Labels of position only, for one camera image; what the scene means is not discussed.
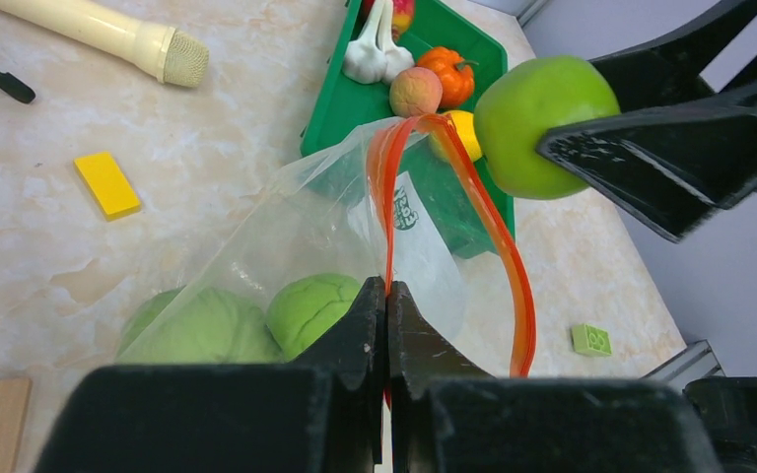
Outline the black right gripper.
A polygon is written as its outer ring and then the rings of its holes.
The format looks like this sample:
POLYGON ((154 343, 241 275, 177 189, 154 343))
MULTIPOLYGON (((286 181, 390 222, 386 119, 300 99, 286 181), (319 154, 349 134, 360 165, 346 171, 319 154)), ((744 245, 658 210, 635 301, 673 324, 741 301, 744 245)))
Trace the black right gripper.
POLYGON ((620 108, 636 111, 552 129, 537 152, 672 242, 757 195, 757 55, 727 93, 704 99, 714 91, 700 77, 756 16, 757 0, 722 0, 591 59, 620 108))

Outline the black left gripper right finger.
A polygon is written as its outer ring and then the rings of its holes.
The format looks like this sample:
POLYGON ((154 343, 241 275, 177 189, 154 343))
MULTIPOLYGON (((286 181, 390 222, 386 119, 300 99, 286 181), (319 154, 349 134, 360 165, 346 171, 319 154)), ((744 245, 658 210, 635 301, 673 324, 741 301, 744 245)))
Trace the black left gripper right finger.
POLYGON ((396 472, 719 472, 692 405, 647 379, 498 378, 387 298, 396 472))

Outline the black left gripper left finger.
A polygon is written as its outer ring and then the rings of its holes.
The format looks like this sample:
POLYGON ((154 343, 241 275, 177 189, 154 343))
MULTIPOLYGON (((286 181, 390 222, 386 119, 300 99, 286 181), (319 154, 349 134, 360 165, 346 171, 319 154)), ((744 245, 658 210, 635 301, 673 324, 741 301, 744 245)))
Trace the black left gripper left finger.
POLYGON ((116 365, 87 374, 38 472, 370 472, 381 462, 385 283, 285 364, 116 365))

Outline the green lime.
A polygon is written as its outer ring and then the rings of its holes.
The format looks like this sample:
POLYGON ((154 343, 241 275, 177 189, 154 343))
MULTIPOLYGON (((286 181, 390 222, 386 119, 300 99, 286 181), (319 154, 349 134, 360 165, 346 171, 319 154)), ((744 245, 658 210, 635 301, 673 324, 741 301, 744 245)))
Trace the green lime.
POLYGON ((321 273, 280 290, 267 309, 267 325, 284 359, 296 358, 340 320, 361 287, 348 275, 321 273))

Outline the green apple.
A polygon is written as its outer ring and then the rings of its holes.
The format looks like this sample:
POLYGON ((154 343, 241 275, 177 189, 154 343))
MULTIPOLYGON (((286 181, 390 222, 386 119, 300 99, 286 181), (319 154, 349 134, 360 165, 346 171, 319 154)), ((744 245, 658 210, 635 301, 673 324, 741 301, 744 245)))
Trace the green apple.
POLYGON ((568 197, 587 184, 540 156, 536 145, 551 128, 613 116, 619 102, 587 60, 572 55, 534 58, 499 78, 478 100, 473 127, 495 184, 523 199, 568 197))

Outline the green cabbage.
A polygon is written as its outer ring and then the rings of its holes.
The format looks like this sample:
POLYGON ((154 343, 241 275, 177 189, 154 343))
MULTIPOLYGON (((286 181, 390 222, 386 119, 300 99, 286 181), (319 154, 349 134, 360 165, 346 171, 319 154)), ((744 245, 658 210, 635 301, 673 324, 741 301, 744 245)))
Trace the green cabbage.
POLYGON ((233 292, 204 289, 173 314, 180 288, 142 303, 124 325, 118 364, 266 364, 283 361, 263 310, 233 292))

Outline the yellow lemon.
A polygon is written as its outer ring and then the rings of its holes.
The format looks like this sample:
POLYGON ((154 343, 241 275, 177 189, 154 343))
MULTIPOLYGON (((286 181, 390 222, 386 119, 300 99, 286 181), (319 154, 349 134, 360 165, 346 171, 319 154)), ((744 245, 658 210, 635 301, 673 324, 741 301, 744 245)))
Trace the yellow lemon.
MULTIPOLYGON (((480 160, 483 157, 483 152, 474 131, 473 113, 454 109, 442 112, 441 116, 448 118, 452 122, 453 128, 455 129, 471 163, 474 164, 480 160)), ((437 138, 434 135, 431 135, 428 138, 428 141, 432 153, 440 161, 447 163, 447 152, 437 138)))

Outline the orange mini pumpkin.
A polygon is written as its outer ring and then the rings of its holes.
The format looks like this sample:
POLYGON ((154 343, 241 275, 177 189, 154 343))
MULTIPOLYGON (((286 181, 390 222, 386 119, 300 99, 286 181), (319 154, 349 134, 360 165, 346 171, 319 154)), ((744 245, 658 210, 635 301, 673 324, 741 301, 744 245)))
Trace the orange mini pumpkin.
POLYGON ((440 108, 454 109, 466 103, 475 91, 473 67, 470 61, 453 49, 436 46, 416 61, 416 65, 436 74, 443 86, 440 108))

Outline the clear zip bag orange zipper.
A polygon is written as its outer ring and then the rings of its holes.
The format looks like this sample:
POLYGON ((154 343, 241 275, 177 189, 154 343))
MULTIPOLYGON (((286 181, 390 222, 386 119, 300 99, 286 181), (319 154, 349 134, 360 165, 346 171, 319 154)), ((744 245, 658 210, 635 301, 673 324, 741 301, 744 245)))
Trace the clear zip bag orange zipper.
POLYGON ((356 127, 337 145, 277 171, 259 201, 216 255, 162 313, 217 288, 247 298, 265 314, 285 286, 337 273, 408 286, 426 320, 449 340, 464 340, 475 303, 492 301, 514 319, 512 376, 527 376, 536 345, 535 309, 515 239, 450 120, 434 114, 386 118, 356 127), (410 145, 434 135, 495 249, 453 255, 400 163, 410 145))

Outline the green plastic tray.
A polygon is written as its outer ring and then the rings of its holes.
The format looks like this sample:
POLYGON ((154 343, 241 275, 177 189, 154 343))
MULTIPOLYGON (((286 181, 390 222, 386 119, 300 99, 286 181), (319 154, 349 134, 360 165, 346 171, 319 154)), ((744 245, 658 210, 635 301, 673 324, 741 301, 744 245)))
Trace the green plastic tray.
MULTIPOLYGON (((358 17, 361 6, 359 1, 348 4, 331 63, 303 135, 303 156, 338 144, 359 125, 392 115, 387 85, 361 85, 342 72, 346 46, 359 35, 364 24, 358 17)), ((420 57, 434 46, 445 46, 477 62, 475 92, 463 105, 467 111, 472 110, 482 93, 508 70, 508 56, 504 48, 442 1, 416 2, 413 25, 402 35, 400 44, 415 57, 420 57)), ((428 140, 423 139, 409 146, 399 170, 408 173, 453 255, 469 259, 494 251, 485 227, 452 168, 432 153, 428 140)))

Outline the peach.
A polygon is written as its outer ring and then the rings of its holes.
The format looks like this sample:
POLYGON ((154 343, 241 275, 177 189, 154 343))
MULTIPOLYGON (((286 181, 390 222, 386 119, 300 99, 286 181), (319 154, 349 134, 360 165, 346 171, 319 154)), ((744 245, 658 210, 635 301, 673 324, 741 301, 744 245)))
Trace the peach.
POLYGON ((442 97, 443 85, 438 76, 427 68, 412 67, 395 77, 388 99, 394 115, 411 117, 435 113, 442 97))

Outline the white garlic bulbs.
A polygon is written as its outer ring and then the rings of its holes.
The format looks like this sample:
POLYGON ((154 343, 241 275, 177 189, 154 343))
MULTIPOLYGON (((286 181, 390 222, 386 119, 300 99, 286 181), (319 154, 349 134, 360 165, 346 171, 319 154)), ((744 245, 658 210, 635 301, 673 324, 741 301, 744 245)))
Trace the white garlic bulbs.
POLYGON ((393 4, 375 1, 359 36, 346 47, 342 72, 359 84, 390 84, 414 66, 412 53, 398 46, 391 35, 393 4))

